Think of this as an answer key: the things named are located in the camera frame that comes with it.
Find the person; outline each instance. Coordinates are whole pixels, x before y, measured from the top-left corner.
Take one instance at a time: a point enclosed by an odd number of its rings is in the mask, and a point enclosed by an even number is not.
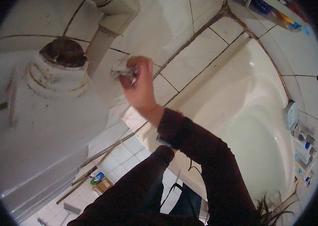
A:
[[[209,225],[261,225],[263,208],[257,210],[254,206],[235,156],[227,144],[179,112],[157,104],[153,92],[152,65],[146,57],[131,58],[127,66],[136,67],[137,79],[131,84],[127,77],[121,76],[120,82],[129,103],[157,128],[160,138],[174,149],[164,145],[158,147],[151,156],[88,205],[68,226],[204,225],[198,219],[201,198],[198,199],[198,195],[185,184],[172,212],[168,215],[160,213],[162,176],[177,150],[202,167]],[[188,208],[190,205],[185,195],[195,206],[195,216]]]

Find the dark red sleeve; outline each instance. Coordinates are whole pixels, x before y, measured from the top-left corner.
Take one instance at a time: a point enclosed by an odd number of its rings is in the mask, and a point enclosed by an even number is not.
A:
[[[158,133],[170,140],[181,129],[184,117],[165,109]],[[210,225],[242,225],[255,212],[234,155],[227,144],[211,132],[194,124],[180,151],[202,166],[206,185]]]

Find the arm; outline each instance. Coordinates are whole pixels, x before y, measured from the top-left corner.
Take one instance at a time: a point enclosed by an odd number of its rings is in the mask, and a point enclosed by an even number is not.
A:
[[[158,147],[151,156],[125,174],[68,225],[87,225],[87,221],[92,219],[97,225],[107,224],[120,217],[124,220],[143,204],[149,189],[164,173],[173,158],[174,152],[170,148],[163,145]]]
[[[160,135],[175,138],[184,116],[157,105],[153,94],[152,62],[136,57],[128,66],[139,68],[138,83],[125,84],[121,80],[128,101],[152,125]],[[190,136],[185,137],[180,150],[202,165],[202,178],[206,185],[211,224],[244,224],[254,213],[255,207],[244,184],[234,155],[220,138],[194,124]]]

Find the cardboard box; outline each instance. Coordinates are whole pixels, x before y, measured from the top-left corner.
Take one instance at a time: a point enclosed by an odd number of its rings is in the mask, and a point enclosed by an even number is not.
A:
[[[98,184],[94,184],[93,186],[101,193],[104,193],[107,191],[107,189],[113,186],[113,183],[107,177],[104,177]]]

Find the hand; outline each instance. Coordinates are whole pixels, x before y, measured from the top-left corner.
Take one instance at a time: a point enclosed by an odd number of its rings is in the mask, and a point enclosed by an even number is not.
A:
[[[128,102],[143,116],[157,107],[153,88],[153,62],[151,59],[137,56],[130,58],[127,67],[137,70],[136,81],[131,81],[126,76],[120,76],[122,89]]]

